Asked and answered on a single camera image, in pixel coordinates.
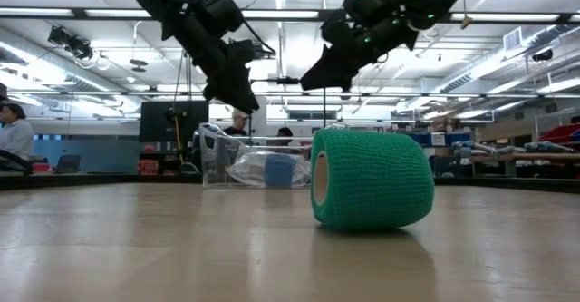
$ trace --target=wooden table surface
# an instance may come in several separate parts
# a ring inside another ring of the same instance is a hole
[[[580,301],[580,196],[437,187],[386,234],[307,190],[121,184],[0,193],[2,302]]]

